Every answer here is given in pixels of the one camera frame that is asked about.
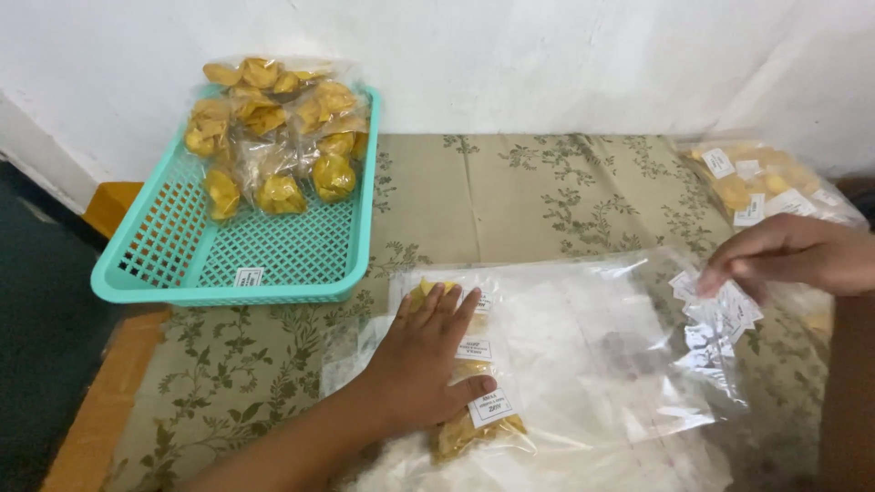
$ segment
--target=hand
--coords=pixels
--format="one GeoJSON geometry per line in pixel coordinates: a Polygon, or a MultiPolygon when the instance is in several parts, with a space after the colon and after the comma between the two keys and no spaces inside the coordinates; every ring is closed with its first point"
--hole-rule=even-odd
{"type": "Polygon", "coordinates": [[[831,294],[875,290],[875,235],[811,217],[778,214],[724,242],[699,278],[713,297],[730,278],[761,304],[766,282],[800,282],[831,294]]]}
{"type": "Polygon", "coordinates": [[[436,284],[412,314],[410,295],[404,296],[371,362],[350,383],[376,404],[372,411],[384,417],[387,437],[444,422],[498,386],[490,376],[447,386],[456,349],[480,300],[480,289],[474,289],[456,310],[461,293],[454,285],[444,295],[444,285],[436,284]]]}

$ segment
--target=white wall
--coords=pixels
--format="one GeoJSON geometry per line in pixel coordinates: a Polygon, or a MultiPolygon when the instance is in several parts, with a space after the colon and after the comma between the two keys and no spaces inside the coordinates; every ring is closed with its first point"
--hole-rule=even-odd
{"type": "Polygon", "coordinates": [[[384,132],[754,128],[833,175],[875,167],[868,0],[0,0],[0,12],[0,90],[98,182],[144,179],[202,63],[231,53],[359,61],[384,95],[384,132]]]}

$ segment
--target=pile of snack packets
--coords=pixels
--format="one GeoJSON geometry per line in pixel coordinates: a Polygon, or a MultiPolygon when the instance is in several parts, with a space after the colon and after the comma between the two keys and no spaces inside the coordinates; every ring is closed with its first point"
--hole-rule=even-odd
{"type": "Polygon", "coordinates": [[[695,162],[693,169],[711,184],[712,198],[735,228],[780,213],[868,227],[834,186],[787,152],[744,141],[681,146],[681,154],[695,162]]]}
{"type": "Polygon", "coordinates": [[[219,89],[195,102],[185,147],[204,159],[208,214],[225,221],[242,197],[266,214],[302,214],[303,186],[334,203],[355,189],[370,101],[343,62],[246,58],[208,63],[219,89]]]}

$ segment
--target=teal plastic basket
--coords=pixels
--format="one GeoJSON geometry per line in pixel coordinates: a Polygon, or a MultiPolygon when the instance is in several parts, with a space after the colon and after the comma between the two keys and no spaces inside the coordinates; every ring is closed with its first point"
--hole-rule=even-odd
{"type": "Polygon", "coordinates": [[[253,213],[219,227],[207,218],[203,170],[183,158],[182,131],[136,196],[91,273],[110,302],[232,306],[349,299],[368,267],[380,96],[371,99],[367,156],[350,200],[327,204],[302,186],[301,215],[253,213]],[[235,287],[240,268],[261,283],[235,287]]]}

